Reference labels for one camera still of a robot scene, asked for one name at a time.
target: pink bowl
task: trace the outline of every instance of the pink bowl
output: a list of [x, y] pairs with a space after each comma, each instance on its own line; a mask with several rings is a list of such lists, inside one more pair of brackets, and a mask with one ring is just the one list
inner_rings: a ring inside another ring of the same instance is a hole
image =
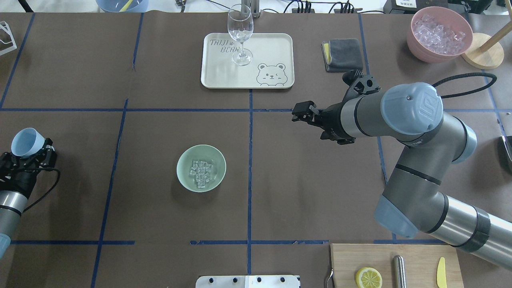
[[[436, 22], [441, 25], [450, 26], [450, 28], [456, 33], [462, 31], [466, 34], [463, 40], [464, 48], [458, 54], [438, 54], [436, 52], [430, 51], [419, 42], [416, 36], [414, 36], [413, 25], [425, 14], [435, 17]], [[427, 63], [441, 63], [451, 60], [464, 53], [471, 46], [472, 41], [473, 30], [471, 29], [471, 26], [466, 21], [466, 19], [464, 19], [461, 15], [453, 10], [437, 6], [426, 7], [416, 12], [416, 14], [413, 16], [413, 19], [411, 20], [409, 31], [407, 32], [407, 45], [409, 46], [409, 50], [411, 50], [414, 56], [416, 56], [418, 59]]]

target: green bowl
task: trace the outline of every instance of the green bowl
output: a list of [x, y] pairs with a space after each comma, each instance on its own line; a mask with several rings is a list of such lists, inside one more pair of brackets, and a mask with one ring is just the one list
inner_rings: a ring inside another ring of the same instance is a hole
[[[194, 181], [194, 177], [190, 175], [190, 168], [192, 167], [193, 160], [206, 161], [214, 166], [212, 172], [212, 179], [206, 183], [205, 188], [199, 189]], [[192, 192], [207, 192], [217, 187], [226, 175], [226, 159], [219, 149], [210, 145], [196, 145], [188, 148], [181, 154], [176, 166], [176, 174], [178, 180]]]

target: gray cloth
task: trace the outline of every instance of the gray cloth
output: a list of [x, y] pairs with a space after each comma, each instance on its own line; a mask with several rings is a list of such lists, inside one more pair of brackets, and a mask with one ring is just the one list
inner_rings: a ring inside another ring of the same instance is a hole
[[347, 72], [353, 69], [362, 71], [361, 46], [357, 39], [329, 40], [331, 61], [328, 62], [324, 44], [322, 42], [322, 55], [324, 56], [325, 70], [327, 72]]

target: brown table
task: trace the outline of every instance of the brown table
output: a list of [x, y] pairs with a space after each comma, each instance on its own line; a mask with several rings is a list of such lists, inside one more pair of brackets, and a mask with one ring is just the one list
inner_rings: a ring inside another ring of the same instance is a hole
[[[361, 138], [338, 146], [319, 140], [320, 129], [290, 121], [297, 102], [322, 108], [341, 100], [347, 86], [341, 74], [325, 72], [320, 53], [332, 38], [359, 39], [365, 71], [383, 89], [478, 72], [461, 57], [417, 60], [405, 41], [410, 16], [263, 13], [255, 32], [293, 38], [296, 80], [287, 90], [201, 85], [203, 38], [225, 32], [225, 13], [0, 18], [19, 46], [0, 57], [0, 147], [34, 127], [53, 139], [62, 171], [55, 191], [23, 215], [0, 260], [0, 286], [194, 287], [200, 275], [295, 274], [303, 287], [319, 287], [329, 243], [438, 243], [423, 233], [394, 237], [373, 219], [399, 143]], [[469, 18], [489, 34], [509, 20]], [[505, 61], [492, 71], [498, 82], [444, 101], [479, 145], [441, 189], [510, 220], [512, 176], [499, 165], [497, 141], [512, 134], [511, 37], [501, 44]], [[464, 79], [439, 93], [484, 84]], [[199, 143], [222, 151], [228, 167], [205, 194], [183, 188], [175, 171], [181, 153]], [[53, 181], [41, 174], [29, 202]], [[465, 287], [510, 286], [510, 271], [458, 255]]]

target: lemon slice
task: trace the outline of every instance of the lemon slice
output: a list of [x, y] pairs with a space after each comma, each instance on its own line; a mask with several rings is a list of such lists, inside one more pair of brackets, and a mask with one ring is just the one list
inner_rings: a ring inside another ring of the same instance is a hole
[[381, 288], [382, 276], [376, 269], [364, 267], [355, 274], [355, 282], [358, 288]]

